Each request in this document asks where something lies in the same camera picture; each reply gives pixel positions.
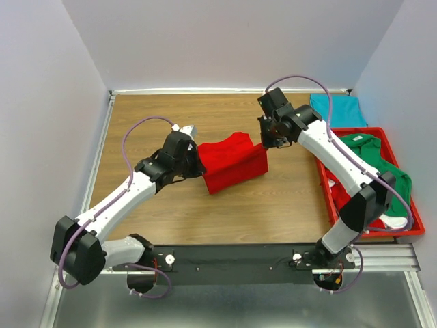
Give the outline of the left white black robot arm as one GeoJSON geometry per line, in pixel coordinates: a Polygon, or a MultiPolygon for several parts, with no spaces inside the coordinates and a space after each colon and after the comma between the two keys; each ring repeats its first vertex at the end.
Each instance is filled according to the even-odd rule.
{"type": "Polygon", "coordinates": [[[87,285],[107,267],[129,262],[143,270],[150,265],[152,257],[146,240],[128,236],[108,242],[107,237],[138,205],[163,187],[205,173],[195,135],[193,125],[171,131],[162,148],[140,160],[133,173],[103,201],[74,219],[64,216],[56,223],[50,259],[60,274],[68,273],[78,284],[87,285]]]}

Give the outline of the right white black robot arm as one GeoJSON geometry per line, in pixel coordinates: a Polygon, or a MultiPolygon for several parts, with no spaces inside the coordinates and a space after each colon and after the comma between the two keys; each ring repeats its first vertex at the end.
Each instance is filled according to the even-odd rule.
{"type": "Polygon", "coordinates": [[[350,196],[337,222],[298,261],[308,267],[331,267],[345,248],[386,212],[395,177],[390,172],[381,174],[362,161],[315,109],[309,105],[293,108],[279,88],[264,93],[257,101],[263,111],[258,118],[263,147],[300,144],[334,174],[350,196]]]}

